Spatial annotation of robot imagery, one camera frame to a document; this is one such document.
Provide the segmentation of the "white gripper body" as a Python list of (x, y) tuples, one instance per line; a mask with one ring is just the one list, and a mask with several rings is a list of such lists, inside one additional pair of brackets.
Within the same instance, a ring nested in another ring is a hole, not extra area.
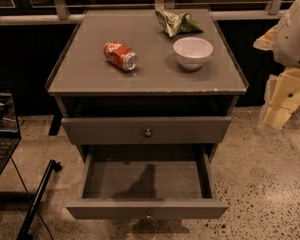
[(300, 106), (300, 69), (287, 67), (277, 78), (269, 107), (293, 113)]

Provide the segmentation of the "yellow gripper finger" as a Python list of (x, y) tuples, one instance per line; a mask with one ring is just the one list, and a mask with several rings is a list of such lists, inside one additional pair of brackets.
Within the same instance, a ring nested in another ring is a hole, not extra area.
[(291, 113), (286, 109), (268, 107), (262, 124), (273, 129), (282, 129), (290, 117)]

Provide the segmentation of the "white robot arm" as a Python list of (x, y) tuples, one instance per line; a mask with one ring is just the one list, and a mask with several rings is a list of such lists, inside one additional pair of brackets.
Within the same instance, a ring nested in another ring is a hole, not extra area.
[(300, 0), (293, 2), (276, 25), (273, 53), (285, 70), (276, 78), (261, 125), (281, 130), (300, 106)]

